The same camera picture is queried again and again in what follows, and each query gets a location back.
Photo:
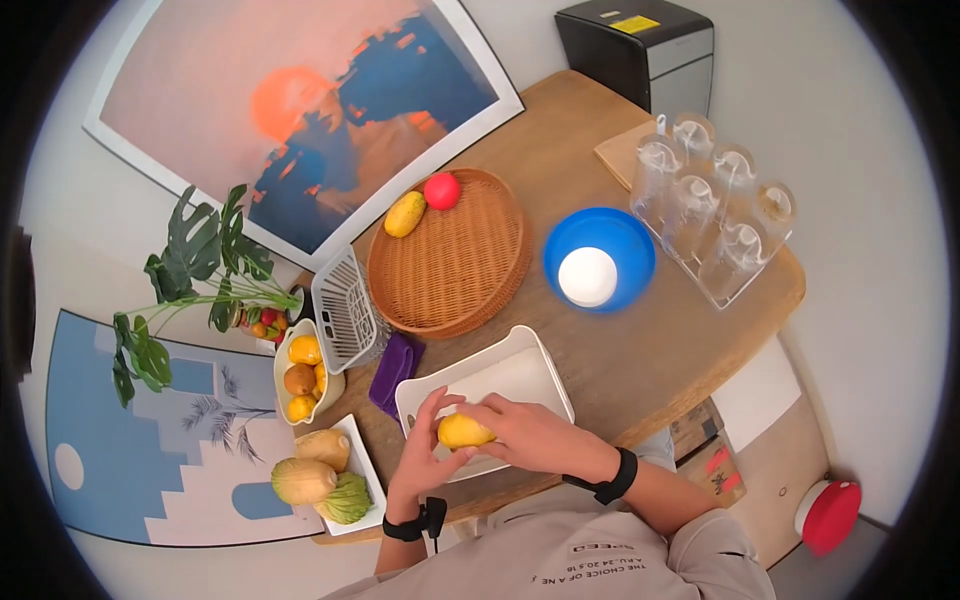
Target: right hand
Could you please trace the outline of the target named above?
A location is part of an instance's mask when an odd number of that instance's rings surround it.
[[[457,412],[476,419],[498,438],[479,446],[480,453],[514,467],[573,475],[590,483],[611,481],[620,469],[616,448],[542,404],[490,394],[479,404],[457,404]]]

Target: black wristband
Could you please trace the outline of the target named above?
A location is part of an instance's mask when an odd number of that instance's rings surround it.
[[[597,502],[607,506],[617,498],[623,496],[634,484],[636,479],[636,455],[625,448],[617,447],[620,452],[620,468],[616,472],[613,481],[601,481],[600,483],[590,483],[580,477],[573,475],[564,475],[563,480],[578,488],[584,488],[593,492],[593,497]]]
[[[427,535],[436,541],[440,535],[440,530],[444,527],[444,518],[446,517],[446,500],[428,496],[426,504],[420,504],[420,514],[412,521],[405,521],[394,525],[383,517],[383,535],[388,538],[402,541],[417,541],[422,539],[422,531],[427,530]]]

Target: person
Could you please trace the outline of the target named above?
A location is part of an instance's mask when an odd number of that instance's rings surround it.
[[[437,414],[450,405],[498,440],[438,460]],[[664,433],[642,446],[638,459],[540,404],[497,394],[466,404],[446,387],[436,390],[420,407],[390,481],[389,524],[415,520],[420,496],[478,453],[572,475],[604,491],[612,485],[604,482],[636,467],[624,483],[622,506],[604,506],[592,491],[562,484],[504,507],[478,524],[476,538],[430,558],[422,537],[385,537],[373,576],[325,598],[774,598],[739,524],[713,496],[676,474]]]

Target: blue bowl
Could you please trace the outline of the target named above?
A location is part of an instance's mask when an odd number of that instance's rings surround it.
[[[604,304],[586,308],[564,295],[557,280],[560,263],[578,248],[598,248],[616,265],[616,289]],[[543,271],[554,294],[570,306],[592,313],[624,308],[643,293],[654,276],[657,253],[643,224],[633,215],[615,208],[597,206],[577,211],[550,232],[543,248]]]

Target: red lid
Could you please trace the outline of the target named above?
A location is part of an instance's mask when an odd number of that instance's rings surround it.
[[[804,543],[814,556],[824,556],[847,538],[860,510],[860,486],[834,481],[813,501],[804,521]]]

